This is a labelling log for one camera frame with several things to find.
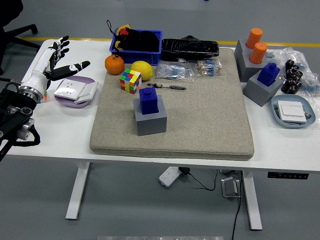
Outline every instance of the black cloth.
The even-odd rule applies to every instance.
[[[158,37],[151,31],[137,31],[125,28],[127,35],[117,35],[116,40],[120,41],[118,46],[123,50],[143,51],[143,52],[159,52],[160,41]]]
[[[13,19],[16,19],[23,9],[22,0],[0,0],[1,27],[8,25]]]

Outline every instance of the lemon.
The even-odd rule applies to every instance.
[[[146,61],[135,61],[130,69],[141,73],[142,81],[147,81],[154,75],[152,66]]]

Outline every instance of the blue basket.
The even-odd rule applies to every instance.
[[[139,32],[145,31],[145,29],[136,29]],[[145,61],[152,66],[156,66],[161,55],[161,42],[162,42],[162,31],[161,30],[147,30],[154,33],[159,39],[159,51],[130,51],[130,50],[117,50],[113,49],[113,45],[116,41],[115,36],[112,38],[112,42],[109,48],[111,54],[118,54],[124,61],[125,64],[132,64],[135,61]]]

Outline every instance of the blue cube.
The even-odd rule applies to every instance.
[[[158,97],[154,87],[139,89],[141,112],[145,114],[158,113]]]
[[[261,69],[261,72],[257,80],[269,87],[271,84],[275,82],[279,72],[280,68],[277,67],[277,64],[268,63],[264,68]]]

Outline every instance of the white robotic hand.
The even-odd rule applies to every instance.
[[[43,52],[32,70],[31,77],[19,87],[20,94],[38,103],[44,97],[45,90],[49,88],[51,81],[73,76],[90,65],[89,61],[84,61],[54,69],[57,62],[69,51],[69,48],[63,49],[70,43],[68,39],[69,36],[61,37]]]

